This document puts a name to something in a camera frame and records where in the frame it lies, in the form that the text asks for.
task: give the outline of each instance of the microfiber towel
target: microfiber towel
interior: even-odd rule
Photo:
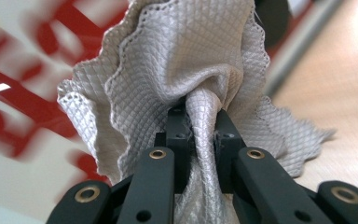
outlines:
[[[263,96],[269,57],[251,0],[132,1],[107,30],[98,57],[79,63],[58,102],[113,184],[132,175],[164,132],[167,111],[186,104],[195,137],[188,184],[175,196],[175,223],[237,223],[221,193],[213,131],[225,109],[249,147],[268,150],[291,175],[332,134],[297,121]]]

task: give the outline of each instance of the black plastic part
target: black plastic part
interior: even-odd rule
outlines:
[[[240,150],[235,166],[261,215],[261,223],[332,223],[266,150]]]
[[[265,32],[266,49],[274,47],[286,35],[290,10],[287,0],[255,0],[256,22]]]
[[[184,105],[168,111],[166,124],[166,147],[175,154],[175,193],[182,193],[190,176],[190,124]]]
[[[308,197],[310,197],[314,202],[316,200],[316,193],[313,192],[311,189],[307,189],[306,187],[304,186],[301,186],[299,185],[305,192],[306,194],[308,195]]]
[[[79,202],[76,200],[79,197],[78,192],[82,189],[84,193],[80,198],[87,199],[92,195],[97,195],[95,199],[89,202]],[[85,181],[73,186],[62,197],[60,202],[56,205],[48,218],[48,224],[56,223],[99,223],[103,210],[108,202],[110,196],[110,188],[101,181]]]
[[[165,147],[167,134],[166,133],[156,133],[155,144],[154,147]]]
[[[223,193],[233,193],[231,167],[238,158],[238,152],[246,147],[240,133],[225,110],[220,110],[216,117],[214,132],[214,150],[216,170],[220,189]]]
[[[358,188],[340,181],[323,182],[316,202],[335,223],[358,224]]]
[[[153,147],[142,154],[117,223],[173,222],[173,162],[173,152],[166,147]]]
[[[118,182],[111,188],[109,202],[103,210],[103,214],[99,221],[100,224],[117,223],[118,216],[121,212],[121,205],[124,203],[131,181],[132,175]]]
[[[232,203],[241,224],[257,224],[261,222],[260,213],[257,211],[253,202],[244,200],[234,192]]]

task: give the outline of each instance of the textured fabric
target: textured fabric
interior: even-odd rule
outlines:
[[[331,134],[262,95],[269,58],[254,7],[248,0],[132,1],[124,21],[105,33],[100,56],[76,65],[59,86],[60,105],[113,184],[133,173],[164,131],[168,109],[186,99],[197,155],[175,197],[175,223],[238,222],[215,171],[221,108],[248,146],[268,150],[293,176]]]

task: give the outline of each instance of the blurred background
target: blurred background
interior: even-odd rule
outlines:
[[[296,181],[358,187],[358,0],[260,0],[271,57],[265,93],[337,129]],[[98,55],[126,0],[0,0],[0,223],[44,223],[74,184],[107,181],[56,103],[76,63]]]

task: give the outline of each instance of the gray cloth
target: gray cloth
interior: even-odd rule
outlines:
[[[163,132],[167,110],[186,98],[197,156],[175,223],[238,222],[220,192],[213,154],[224,108],[248,146],[272,153],[299,175],[330,132],[295,121],[262,95],[269,57],[250,0],[133,1],[106,31],[97,58],[79,63],[59,86],[58,102],[113,184],[131,175],[143,150]]]

